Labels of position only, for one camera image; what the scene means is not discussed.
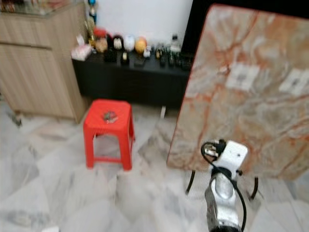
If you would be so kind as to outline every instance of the black metal leg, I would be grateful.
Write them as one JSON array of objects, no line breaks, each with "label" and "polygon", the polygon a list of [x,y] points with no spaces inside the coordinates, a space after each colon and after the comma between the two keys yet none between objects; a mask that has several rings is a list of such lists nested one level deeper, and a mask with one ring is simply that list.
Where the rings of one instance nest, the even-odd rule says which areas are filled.
[{"label": "black metal leg", "polygon": [[253,192],[252,192],[251,196],[249,197],[250,201],[255,198],[257,190],[258,190],[258,187],[259,187],[259,178],[255,177],[254,178],[254,189],[253,189]]},{"label": "black metal leg", "polygon": [[190,188],[192,186],[192,183],[193,183],[193,180],[194,180],[194,176],[195,176],[195,171],[192,170],[192,173],[191,173],[191,177],[190,177],[190,182],[189,182],[189,185],[187,187],[187,190],[185,191],[185,194],[188,195],[189,191],[190,191]]}]

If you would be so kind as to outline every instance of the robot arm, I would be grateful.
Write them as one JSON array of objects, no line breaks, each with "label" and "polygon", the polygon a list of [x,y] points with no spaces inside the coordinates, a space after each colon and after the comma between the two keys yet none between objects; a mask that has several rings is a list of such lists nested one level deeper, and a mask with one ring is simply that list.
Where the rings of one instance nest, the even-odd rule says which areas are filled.
[{"label": "robot arm", "polygon": [[203,156],[208,155],[216,160],[213,162],[215,168],[211,171],[210,184],[205,191],[209,231],[241,232],[236,211],[236,190],[231,180],[236,180],[237,170],[248,149],[233,141],[226,143],[219,140],[206,142],[201,152]]}]

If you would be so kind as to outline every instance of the cabinet door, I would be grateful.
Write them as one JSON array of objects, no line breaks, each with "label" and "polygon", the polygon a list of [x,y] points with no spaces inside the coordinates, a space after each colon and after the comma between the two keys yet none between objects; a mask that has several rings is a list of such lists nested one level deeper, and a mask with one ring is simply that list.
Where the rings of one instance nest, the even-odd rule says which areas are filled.
[{"label": "cabinet door", "polygon": [[0,44],[0,86],[13,110],[73,117],[51,50]]}]

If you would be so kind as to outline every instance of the marble floor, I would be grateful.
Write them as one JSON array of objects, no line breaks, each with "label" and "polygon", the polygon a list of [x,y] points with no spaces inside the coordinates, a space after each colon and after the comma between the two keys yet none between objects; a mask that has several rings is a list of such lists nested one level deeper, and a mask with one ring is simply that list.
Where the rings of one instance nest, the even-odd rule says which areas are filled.
[{"label": "marble floor", "polygon": [[[0,232],[40,232],[55,225],[62,232],[208,231],[209,174],[197,173],[186,196],[190,172],[166,167],[177,112],[160,119],[159,108],[133,105],[130,172],[109,163],[86,169],[81,124],[21,116],[17,126],[11,114],[0,101]],[[94,145],[97,155],[119,156],[114,137],[98,137]],[[308,189],[308,176],[301,184]],[[240,177],[239,186],[248,196],[253,179]],[[308,232],[309,204],[303,201],[308,196],[298,189],[294,182],[261,179],[255,200],[246,197],[245,231]]]}]

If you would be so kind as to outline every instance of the marble table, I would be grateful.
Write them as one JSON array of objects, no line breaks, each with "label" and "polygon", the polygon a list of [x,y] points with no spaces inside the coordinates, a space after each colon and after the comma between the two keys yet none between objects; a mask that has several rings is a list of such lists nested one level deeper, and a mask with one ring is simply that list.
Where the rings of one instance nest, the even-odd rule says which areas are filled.
[{"label": "marble table", "polygon": [[200,170],[209,139],[245,144],[245,174],[295,179],[309,167],[309,20],[210,8],[169,167]]}]

